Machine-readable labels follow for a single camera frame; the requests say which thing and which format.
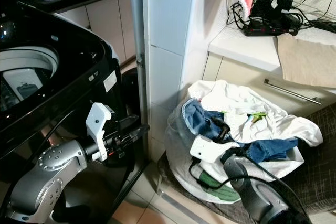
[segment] cabinet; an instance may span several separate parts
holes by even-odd
[[[131,0],[100,0],[60,13],[109,42],[120,63],[135,55]]]
[[[213,61],[218,60],[218,58],[221,58],[222,60],[219,69],[217,68],[218,73],[215,77],[216,80],[226,80],[229,83],[250,87],[262,97],[286,110],[289,114],[307,116],[320,110],[321,108],[324,108],[325,106],[330,105],[336,99],[335,94],[322,88],[288,82],[281,79],[281,77],[276,74],[260,70],[235,60],[221,57],[214,53],[209,54],[211,65],[213,65]],[[320,98],[321,104],[317,105],[294,95],[273,89],[272,87],[264,84],[265,79],[268,79],[269,83],[273,85],[298,93],[302,96],[311,99]]]

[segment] tiled floor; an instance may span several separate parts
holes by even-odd
[[[165,193],[175,202],[169,203],[164,196],[156,194],[154,189],[157,179],[156,164],[151,163],[108,224],[234,224],[187,199],[172,188],[163,186]],[[310,218],[313,224],[336,223],[336,215],[329,212]]]

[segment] label sticker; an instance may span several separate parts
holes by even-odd
[[[104,81],[104,87],[106,93],[109,92],[110,89],[112,89],[112,87],[116,84],[116,82],[117,82],[116,72],[113,71],[112,74],[110,74]]]

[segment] black washing machine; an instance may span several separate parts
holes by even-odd
[[[46,149],[87,135],[92,103],[108,105],[114,120],[127,115],[119,64],[105,41],[14,0],[1,0],[1,15],[0,202],[23,167],[33,167],[36,159],[27,161],[41,145]],[[63,222],[106,223],[110,218],[134,167],[133,146],[104,164],[90,163],[67,185]]]

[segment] beige towel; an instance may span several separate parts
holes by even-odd
[[[336,88],[336,46],[278,36],[282,76],[287,81]]]

